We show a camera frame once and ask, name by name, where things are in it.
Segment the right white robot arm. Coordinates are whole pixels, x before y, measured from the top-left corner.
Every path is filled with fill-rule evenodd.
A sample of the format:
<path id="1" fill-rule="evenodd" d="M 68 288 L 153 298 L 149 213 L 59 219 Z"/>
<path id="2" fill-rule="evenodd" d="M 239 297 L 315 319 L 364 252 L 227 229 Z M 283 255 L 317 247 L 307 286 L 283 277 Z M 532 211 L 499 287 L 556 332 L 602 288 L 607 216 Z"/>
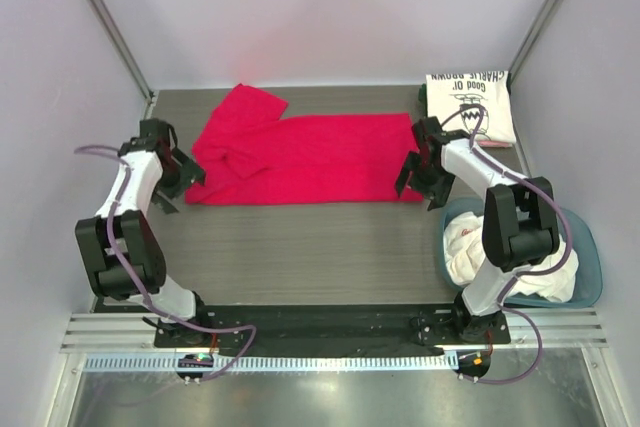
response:
<path id="1" fill-rule="evenodd" d="M 485 260 L 474 280 L 459 293 L 445 326 L 462 342 L 480 343 L 497 324 L 513 281 L 560 245 L 551 183 L 527 178 L 488 155 L 471 135 L 446 131 L 435 117 L 412 126 L 417 145 L 408 153 L 395 182 L 397 194 L 407 188 L 443 207 L 456 179 L 484 201 L 482 247 Z"/>

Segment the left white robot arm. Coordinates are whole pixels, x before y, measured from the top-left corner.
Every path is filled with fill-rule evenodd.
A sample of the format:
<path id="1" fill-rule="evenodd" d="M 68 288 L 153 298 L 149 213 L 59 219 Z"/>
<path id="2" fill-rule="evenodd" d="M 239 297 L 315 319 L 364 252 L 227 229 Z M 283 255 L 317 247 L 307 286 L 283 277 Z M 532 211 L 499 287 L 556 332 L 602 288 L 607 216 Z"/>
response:
<path id="1" fill-rule="evenodd" d="M 158 118 L 140 121 L 138 134 L 119 147 L 90 144 L 74 152 L 118 165 L 102 206 L 75 226 L 93 293 L 136 303 L 159 316 L 156 329 L 193 346 L 205 344 L 212 336 L 213 322 L 200 296 L 169 276 L 147 219 L 150 206 L 175 213 L 174 199 L 204 185 L 205 170 L 179 148 L 175 128 Z"/>

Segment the red t shirt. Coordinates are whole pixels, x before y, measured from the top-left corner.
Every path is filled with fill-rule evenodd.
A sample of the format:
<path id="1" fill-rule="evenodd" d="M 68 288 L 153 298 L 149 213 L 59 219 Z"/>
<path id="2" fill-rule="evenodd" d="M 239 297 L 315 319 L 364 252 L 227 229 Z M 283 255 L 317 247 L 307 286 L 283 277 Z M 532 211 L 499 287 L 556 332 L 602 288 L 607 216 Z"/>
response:
<path id="1" fill-rule="evenodd" d="M 395 181 L 415 143 L 406 113 L 302 115 L 286 100 L 238 84 L 192 147 L 205 181 L 189 204 L 285 205 L 419 202 Z"/>

